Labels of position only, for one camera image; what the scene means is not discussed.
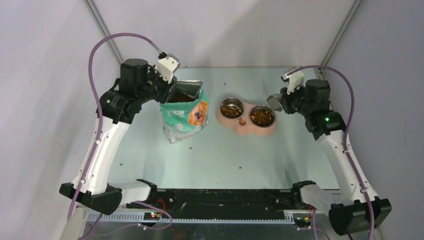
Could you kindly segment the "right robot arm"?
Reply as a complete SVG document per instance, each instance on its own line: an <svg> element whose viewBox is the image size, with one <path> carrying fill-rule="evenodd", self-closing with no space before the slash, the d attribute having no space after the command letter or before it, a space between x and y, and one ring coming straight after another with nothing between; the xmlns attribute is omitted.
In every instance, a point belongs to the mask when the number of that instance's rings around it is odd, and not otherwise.
<svg viewBox="0 0 424 240"><path fill-rule="evenodd" d="M313 181L295 183L291 204L297 209L311 205L325 213L340 236L369 231L372 237L392 210L365 177L350 145L342 116L330 109L330 85L321 79L289 80L280 90L285 113L299 113L314 140L323 149L336 177L340 196L335 197Z"/></svg>

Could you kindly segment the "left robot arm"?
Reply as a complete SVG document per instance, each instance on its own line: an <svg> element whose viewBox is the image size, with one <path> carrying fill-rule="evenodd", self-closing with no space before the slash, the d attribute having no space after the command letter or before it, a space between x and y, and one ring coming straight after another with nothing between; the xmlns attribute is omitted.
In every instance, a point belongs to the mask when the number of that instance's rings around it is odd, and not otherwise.
<svg viewBox="0 0 424 240"><path fill-rule="evenodd" d="M149 101L165 103L174 91L175 71L180 61L171 55L155 65L131 58L120 66L120 77L99 98L97 118L90 149L72 182L63 183L61 195L103 215L119 206L139 201L145 208L158 202L156 185L143 179L128 183L108 183L117 149L142 105Z"/></svg>

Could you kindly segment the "metal food scoop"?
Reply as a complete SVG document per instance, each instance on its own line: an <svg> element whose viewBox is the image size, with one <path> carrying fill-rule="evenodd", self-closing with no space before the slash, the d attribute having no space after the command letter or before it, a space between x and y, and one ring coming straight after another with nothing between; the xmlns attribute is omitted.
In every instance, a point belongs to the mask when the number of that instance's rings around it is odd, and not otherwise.
<svg viewBox="0 0 424 240"><path fill-rule="evenodd" d="M281 104L281 94L280 93L275 93L270 95L267 99L266 102L269 106L269 108L275 112L282 112L283 111L283 106Z"/></svg>

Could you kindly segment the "green pet food bag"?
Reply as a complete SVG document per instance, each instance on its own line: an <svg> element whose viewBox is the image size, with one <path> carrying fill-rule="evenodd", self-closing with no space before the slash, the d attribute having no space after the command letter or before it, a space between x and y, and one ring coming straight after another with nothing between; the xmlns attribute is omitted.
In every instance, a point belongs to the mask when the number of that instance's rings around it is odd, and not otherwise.
<svg viewBox="0 0 424 240"><path fill-rule="evenodd" d="M193 137L209 124L210 101L200 80L178 80L167 102L159 106L171 144Z"/></svg>

